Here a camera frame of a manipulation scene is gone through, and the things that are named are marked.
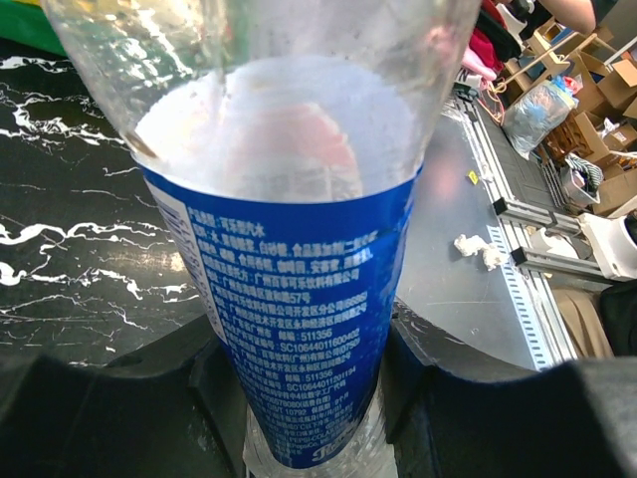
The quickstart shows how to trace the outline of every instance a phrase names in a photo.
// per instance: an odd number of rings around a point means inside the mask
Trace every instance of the plastic bottle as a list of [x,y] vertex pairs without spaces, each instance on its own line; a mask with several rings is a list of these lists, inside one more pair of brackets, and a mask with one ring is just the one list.
[[276,459],[253,471],[370,476],[412,185],[478,2],[44,8],[242,381],[246,459]]

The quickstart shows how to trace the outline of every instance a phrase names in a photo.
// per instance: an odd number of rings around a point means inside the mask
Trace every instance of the bottle label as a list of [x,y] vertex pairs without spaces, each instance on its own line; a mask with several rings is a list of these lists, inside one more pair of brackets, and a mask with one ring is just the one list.
[[360,199],[229,199],[144,175],[278,461],[336,455],[376,385],[413,180]]

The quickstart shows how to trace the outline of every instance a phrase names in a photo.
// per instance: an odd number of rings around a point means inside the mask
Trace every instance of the striped cloth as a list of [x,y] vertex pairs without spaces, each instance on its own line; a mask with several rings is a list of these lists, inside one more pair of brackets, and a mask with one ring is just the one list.
[[579,171],[586,178],[588,189],[596,191],[604,180],[604,173],[599,166],[596,166],[586,159],[582,159],[576,154],[569,153],[566,157],[566,164],[568,164],[573,171]]

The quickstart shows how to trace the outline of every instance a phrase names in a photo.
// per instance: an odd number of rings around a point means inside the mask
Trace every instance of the black marble surface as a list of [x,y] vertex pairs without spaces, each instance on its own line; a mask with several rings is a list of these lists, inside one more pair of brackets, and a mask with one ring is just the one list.
[[202,313],[71,63],[0,40],[0,353],[104,364]]

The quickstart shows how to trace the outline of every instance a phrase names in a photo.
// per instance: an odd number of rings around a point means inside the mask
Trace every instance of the red cloth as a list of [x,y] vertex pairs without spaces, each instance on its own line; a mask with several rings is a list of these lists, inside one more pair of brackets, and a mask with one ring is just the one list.
[[496,20],[505,28],[505,30],[507,30],[505,19],[502,17],[502,14],[498,10],[498,8],[496,8],[496,4],[492,0],[482,0],[482,8],[489,14],[491,18]]
[[476,55],[480,57],[485,67],[491,68],[494,72],[499,73],[505,67],[498,57],[496,56],[496,50],[493,44],[487,38],[487,35],[482,33],[477,28],[474,29],[474,33],[471,34],[469,40],[469,48],[471,48]]

